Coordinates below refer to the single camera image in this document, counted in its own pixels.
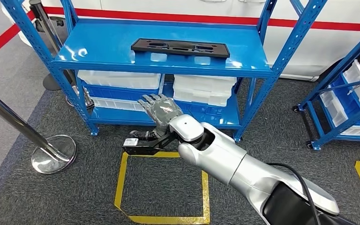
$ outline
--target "robot finger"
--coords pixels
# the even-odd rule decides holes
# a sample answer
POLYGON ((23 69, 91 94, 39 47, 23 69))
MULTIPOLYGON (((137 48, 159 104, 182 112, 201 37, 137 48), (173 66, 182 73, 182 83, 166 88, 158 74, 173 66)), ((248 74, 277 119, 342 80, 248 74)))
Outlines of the robot finger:
POLYGON ((150 103, 151 105, 154 103, 154 100, 150 98, 150 96, 148 95, 143 95, 143 98, 145 98, 145 100, 147 100, 147 102, 150 103))
POLYGON ((145 110, 147 110, 147 109, 150 107, 149 104, 145 103, 145 102, 144 102, 143 100, 141 100, 141 99, 139 99, 137 102, 140 103, 145 110))
POLYGON ((167 98, 164 94, 159 94, 161 98, 167 98))
POLYGON ((150 94, 150 96, 154 99, 154 100, 158 100, 160 99, 161 97, 156 95, 156 94, 150 94))

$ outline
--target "carpet floor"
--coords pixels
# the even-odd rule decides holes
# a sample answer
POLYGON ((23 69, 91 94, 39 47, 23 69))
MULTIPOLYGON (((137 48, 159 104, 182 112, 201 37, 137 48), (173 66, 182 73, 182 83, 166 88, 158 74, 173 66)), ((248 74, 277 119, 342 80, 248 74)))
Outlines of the carpet floor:
MULTIPOLYGON (((354 168, 360 142, 333 141, 321 151, 309 150, 303 117, 291 110, 314 85, 280 79, 238 145, 264 162, 293 166, 333 195, 346 218, 360 224, 360 178, 354 168)), ((238 93, 241 111, 246 92, 244 82, 238 93)), ((35 145, 19 136, 0 167, 0 225, 134 224, 113 199, 123 140, 131 130, 148 127, 101 126, 92 137, 60 91, 45 92, 29 122, 45 137, 73 137, 78 156, 60 173, 39 174, 30 163, 35 145)), ((210 176, 209 197, 210 224, 263 224, 237 191, 210 176)), ((121 208, 128 215, 201 217, 201 171, 180 158, 129 157, 121 208)))

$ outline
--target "robotic arm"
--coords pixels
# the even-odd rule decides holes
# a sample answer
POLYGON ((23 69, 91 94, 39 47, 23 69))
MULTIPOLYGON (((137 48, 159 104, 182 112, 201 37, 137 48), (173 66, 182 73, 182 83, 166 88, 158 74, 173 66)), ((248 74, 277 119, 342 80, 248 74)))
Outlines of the robotic arm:
POLYGON ((184 160, 233 186, 268 225, 354 225, 339 216, 336 200, 316 184, 249 156, 211 124, 182 114, 172 99, 164 95, 151 97, 144 96, 147 103, 139 102, 158 124, 159 132, 154 131, 157 139, 146 144, 127 139, 123 149, 128 154, 153 155, 177 139, 177 150, 184 160))

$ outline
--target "blue shelf board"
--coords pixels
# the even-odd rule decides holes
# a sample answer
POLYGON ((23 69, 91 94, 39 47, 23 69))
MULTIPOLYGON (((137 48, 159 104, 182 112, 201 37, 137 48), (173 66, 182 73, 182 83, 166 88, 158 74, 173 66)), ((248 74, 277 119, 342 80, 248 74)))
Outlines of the blue shelf board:
MULTIPOLYGON (((173 97, 173 83, 165 83, 163 94, 173 97)), ((235 94, 228 99, 227 106, 224 108, 223 115, 219 120, 210 120, 210 117, 204 113, 184 113, 192 115, 199 122, 210 123, 218 129, 240 128, 240 115, 235 94)), ((155 126, 155 123, 145 112, 102 107, 94 108, 90 120, 97 124, 155 126)))
POLYGON ((144 73, 274 76, 256 26, 80 19, 53 61, 65 69, 144 73), (227 59, 130 50, 139 38, 224 43, 227 59))
MULTIPOLYGON (((322 106, 322 110, 326 116, 326 119, 329 122, 330 128, 334 129, 336 128, 335 125, 333 124, 332 121, 332 117, 329 114, 328 109, 325 107, 325 105, 323 104, 322 100, 320 97, 318 97, 318 101, 320 102, 321 106, 322 106)), ((334 140, 340 140, 340 141, 353 141, 353 142, 360 142, 360 136, 356 136, 356 135, 337 135, 336 138, 334 138, 334 140)))

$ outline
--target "blue plastic crate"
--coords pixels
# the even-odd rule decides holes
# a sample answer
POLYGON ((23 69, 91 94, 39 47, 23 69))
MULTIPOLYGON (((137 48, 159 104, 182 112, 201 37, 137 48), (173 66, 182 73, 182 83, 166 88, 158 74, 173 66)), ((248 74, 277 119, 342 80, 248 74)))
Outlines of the blue plastic crate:
POLYGON ((159 87, 157 89, 132 89, 119 88, 100 85, 90 85, 82 81, 82 85, 88 90, 89 96, 97 98, 112 98, 137 101, 142 98, 142 95, 158 94, 159 89, 162 89, 165 76, 161 76, 159 87))
MULTIPOLYGON (((332 87, 348 84, 346 79, 344 78, 343 74, 341 74, 333 83, 332 87)), ((340 103, 342 104, 345 113, 350 118, 355 113, 360 111, 360 100, 355 93, 355 91, 352 91, 349 95, 348 93, 350 90, 352 90, 353 87, 343 87, 343 88, 337 88, 333 91, 335 92, 337 98, 339 99, 340 103)))
POLYGON ((220 120, 224 107, 208 105, 205 103, 197 103, 197 102, 184 102, 175 100, 176 104, 183 110, 186 114, 192 113, 203 113, 210 120, 220 120))

